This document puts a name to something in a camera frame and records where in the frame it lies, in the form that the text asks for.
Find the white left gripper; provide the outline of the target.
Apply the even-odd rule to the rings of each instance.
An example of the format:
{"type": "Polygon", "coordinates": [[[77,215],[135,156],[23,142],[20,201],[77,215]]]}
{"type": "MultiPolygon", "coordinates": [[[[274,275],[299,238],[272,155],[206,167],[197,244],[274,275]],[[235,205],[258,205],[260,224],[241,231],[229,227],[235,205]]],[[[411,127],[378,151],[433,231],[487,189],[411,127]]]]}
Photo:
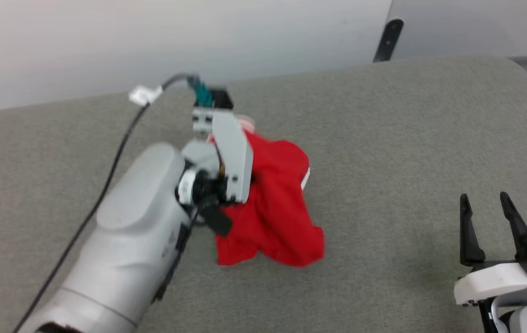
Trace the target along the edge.
{"type": "Polygon", "coordinates": [[[246,203],[251,186],[253,150],[238,118],[219,108],[194,108],[192,128],[213,138],[219,162],[225,167],[227,202],[246,203]]]}

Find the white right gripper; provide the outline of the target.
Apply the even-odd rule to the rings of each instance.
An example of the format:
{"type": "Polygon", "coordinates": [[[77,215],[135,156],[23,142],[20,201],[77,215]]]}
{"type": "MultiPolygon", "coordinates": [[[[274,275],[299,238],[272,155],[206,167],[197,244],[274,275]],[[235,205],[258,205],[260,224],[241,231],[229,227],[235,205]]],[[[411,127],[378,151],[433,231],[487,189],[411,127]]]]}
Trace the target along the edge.
{"type": "MultiPolygon", "coordinates": [[[[503,214],[509,222],[516,249],[523,256],[527,225],[507,192],[500,192],[503,214]]],[[[485,261],[472,223],[472,207],[466,193],[460,196],[460,263],[472,271],[454,283],[456,305],[469,305],[489,298],[527,291],[527,272],[516,262],[485,261]]]]}

